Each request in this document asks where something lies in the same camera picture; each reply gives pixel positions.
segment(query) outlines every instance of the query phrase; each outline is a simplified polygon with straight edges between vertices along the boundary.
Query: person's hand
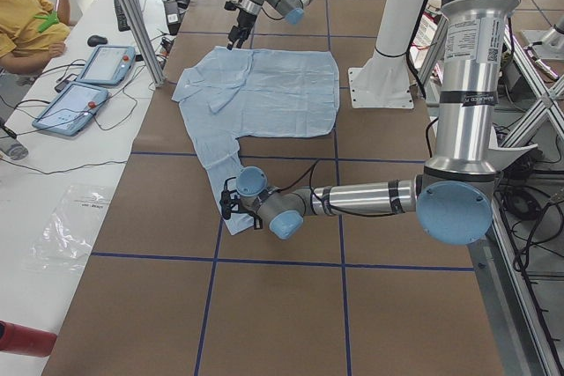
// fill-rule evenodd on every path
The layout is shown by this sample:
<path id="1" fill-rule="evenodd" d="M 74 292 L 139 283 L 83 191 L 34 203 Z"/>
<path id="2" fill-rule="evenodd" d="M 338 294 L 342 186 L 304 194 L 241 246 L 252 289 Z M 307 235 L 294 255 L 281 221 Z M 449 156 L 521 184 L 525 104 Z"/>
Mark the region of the person's hand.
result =
<path id="1" fill-rule="evenodd" d="M 49 46 L 49 50 L 48 50 L 49 59 L 62 56 L 66 48 L 67 48 L 66 45 L 62 41 L 53 43 L 52 45 Z"/>

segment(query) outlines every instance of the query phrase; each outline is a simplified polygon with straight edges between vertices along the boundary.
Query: black mouse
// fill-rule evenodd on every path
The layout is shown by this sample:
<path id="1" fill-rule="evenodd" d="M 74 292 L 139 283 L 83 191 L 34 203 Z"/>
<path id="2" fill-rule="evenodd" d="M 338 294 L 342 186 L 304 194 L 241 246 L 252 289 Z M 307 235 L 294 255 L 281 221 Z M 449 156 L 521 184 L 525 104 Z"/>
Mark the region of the black mouse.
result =
<path id="1" fill-rule="evenodd" d="M 99 44 L 108 44 L 108 39 L 106 37 L 102 37 L 101 35 L 91 35 L 88 38 L 87 43 L 91 48 L 95 48 Z"/>

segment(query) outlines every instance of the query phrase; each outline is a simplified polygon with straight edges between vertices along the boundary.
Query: plastic bag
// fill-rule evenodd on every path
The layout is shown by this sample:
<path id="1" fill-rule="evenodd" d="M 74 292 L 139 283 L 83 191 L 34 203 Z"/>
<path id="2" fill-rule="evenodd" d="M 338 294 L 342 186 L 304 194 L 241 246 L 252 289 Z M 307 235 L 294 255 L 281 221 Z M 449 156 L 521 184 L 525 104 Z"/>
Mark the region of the plastic bag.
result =
<path id="1" fill-rule="evenodd" d="M 24 268 L 81 273 L 114 192 L 111 187 L 70 185 L 32 244 Z"/>

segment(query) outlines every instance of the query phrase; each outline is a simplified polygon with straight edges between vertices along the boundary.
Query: tablet device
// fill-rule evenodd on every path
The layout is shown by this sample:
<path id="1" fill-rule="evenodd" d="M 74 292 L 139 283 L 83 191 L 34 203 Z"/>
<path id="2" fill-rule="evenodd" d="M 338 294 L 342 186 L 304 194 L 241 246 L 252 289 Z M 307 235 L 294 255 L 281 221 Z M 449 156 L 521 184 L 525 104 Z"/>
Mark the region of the tablet device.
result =
<path id="1" fill-rule="evenodd" d="M 113 87 L 120 84 L 135 62 L 132 46 L 96 46 L 77 77 L 79 83 Z"/>
<path id="2" fill-rule="evenodd" d="M 32 122 L 37 129 L 74 136 L 108 101 L 108 90 L 77 82 L 68 83 Z"/>

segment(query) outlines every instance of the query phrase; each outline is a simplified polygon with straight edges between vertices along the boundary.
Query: red cup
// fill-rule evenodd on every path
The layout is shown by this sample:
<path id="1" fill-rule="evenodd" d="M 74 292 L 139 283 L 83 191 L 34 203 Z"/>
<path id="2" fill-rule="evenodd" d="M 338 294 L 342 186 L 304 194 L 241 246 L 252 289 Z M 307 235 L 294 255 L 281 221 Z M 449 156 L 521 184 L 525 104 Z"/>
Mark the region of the red cup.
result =
<path id="1" fill-rule="evenodd" d="M 0 351 L 24 356 L 46 357 L 51 354 L 56 335 L 0 321 Z"/>

